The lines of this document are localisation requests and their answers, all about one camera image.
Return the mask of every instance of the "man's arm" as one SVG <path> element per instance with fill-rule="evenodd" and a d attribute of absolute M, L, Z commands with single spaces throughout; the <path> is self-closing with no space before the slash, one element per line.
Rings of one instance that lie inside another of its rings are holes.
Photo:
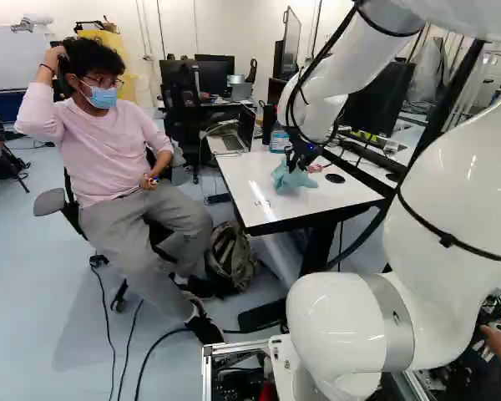
<path fill-rule="evenodd" d="M 133 105 L 143 136 L 147 143 L 154 148 L 156 153 L 156 164 L 151 171 L 147 172 L 148 178 L 159 176 L 166 169 L 173 159 L 173 145 L 170 138 L 165 134 L 164 129 L 158 127 L 156 123 L 135 104 Z"/>
<path fill-rule="evenodd" d="M 55 115 L 52 89 L 53 72 L 58 69 L 61 53 L 65 53 L 62 46 L 47 50 L 43 60 L 47 67 L 40 65 L 35 82 L 28 86 L 15 122 L 15 130 L 21 134 L 43 141 L 61 141 L 64 127 Z"/>

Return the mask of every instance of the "monitor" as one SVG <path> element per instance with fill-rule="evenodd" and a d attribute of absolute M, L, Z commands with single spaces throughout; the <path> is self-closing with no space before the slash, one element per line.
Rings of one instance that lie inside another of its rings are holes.
<path fill-rule="evenodd" d="M 235 57 L 234 56 L 221 56 L 217 54 L 196 54 L 195 60 L 197 61 L 224 61 L 226 62 L 226 74 L 234 75 L 235 71 Z"/>
<path fill-rule="evenodd" d="M 301 36 L 301 21 L 291 7 L 287 8 L 284 23 L 281 77 L 291 77 L 297 71 L 297 55 L 299 54 L 299 38 Z"/>
<path fill-rule="evenodd" d="M 196 60 L 160 60 L 159 69 L 166 88 L 179 79 L 180 67 L 185 64 L 190 70 L 199 67 L 199 84 L 201 92 L 223 94 L 228 86 L 226 78 L 226 62 Z"/>
<path fill-rule="evenodd" d="M 194 61 L 199 66 L 200 92 L 222 95 L 228 88 L 225 61 Z"/>
<path fill-rule="evenodd" d="M 283 79 L 269 78 L 269 86 L 267 88 L 267 104 L 278 104 L 281 100 L 282 92 L 287 81 Z"/>
<path fill-rule="evenodd" d="M 256 113 L 242 104 L 240 118 L 237 123 L 237 136 L 240 137 L 247 149 L 251 148 L 255 121 Z"/>
<path fill-rule="evenodd" d="M 364 89 L 350 94 L 340 123 L 352 130 L 392 136 L 416 64 L 391 62 Z"/>

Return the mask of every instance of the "gray floor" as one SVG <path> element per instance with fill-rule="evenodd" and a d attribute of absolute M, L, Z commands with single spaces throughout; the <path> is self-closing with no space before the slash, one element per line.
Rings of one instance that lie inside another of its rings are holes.
<path fill-rule="evenodd" d="M 29 147 L 32 141 L 16 140 L 8 145 Z M 111 351 L 106 343 L 99 285 L 88 266 L 94 249 L 60 214 L 37 218 L 32 215 L 37 194 L 63 186 L 58 152 L 14 152 L 33 164 L 25 180 L 30 194 L 25 194 L 14 180 L 0 181 L 0 400 L 105 400 L 109 395 Z M 219 173 L 216 177 L 211 171 L 205 174 L 204 193 L 215 193 L 215 179 L 221 193 L 224 186 Z M 202 199 L 199 185 L 188 182 L 180 188 L 193 198 Z M 208 207 L 215 222 L 233 218 L 230 204 Z M 114 294 L 120 279 L 110 266 L 100 272 L 108 293 Z M 223 302 L 207 302 L 206 308 L 219 326 L 235 329 L 239 312 L 285 293 L 272 274 L 262 271 L 247 293 Z M 119 356 L 118 374 L 138 301 L 130 294 L 125 314 L 110 313 L 112 338 Z M 122 400 L 133 399 L 146 350 L 176 325 L 152 307 L 142 308 Z M 227 337 L 245 341 L 273 333 L 278 330 Z M 168 396 L 173 400 L 198 400 L 201 396 L 200 345 L 188 333 L 160 344 L 144 374 L 141 400 Z"/>

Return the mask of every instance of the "face mask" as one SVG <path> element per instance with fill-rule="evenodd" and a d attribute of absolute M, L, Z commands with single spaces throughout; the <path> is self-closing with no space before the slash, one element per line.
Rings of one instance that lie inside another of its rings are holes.
<path fill-rule="evenodd" d="M 84 81 L 80 82 L 91 88 L 91 96 L 86 96 L 83 92 L 82 94 L 97 109 L 111 109 L 117 103 L 116 88 L 102 89 L 98 86 L 87 85 Z"/>

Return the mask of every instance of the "pink sweatshirt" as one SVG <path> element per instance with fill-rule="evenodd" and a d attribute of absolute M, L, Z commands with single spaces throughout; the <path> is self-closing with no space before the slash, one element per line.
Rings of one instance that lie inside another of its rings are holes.
<path fill-rule="evenodd" d="M 117 100 L 104 117 L 93 117 L 72 99 L 53 102 L 53 90 L 32 83 L 18 111 L 15 129 L 56 144 L 81 208 L 138 188 L 150 171 L 145 144 L 173 151 L 163 130 L 137 105 Z"/>

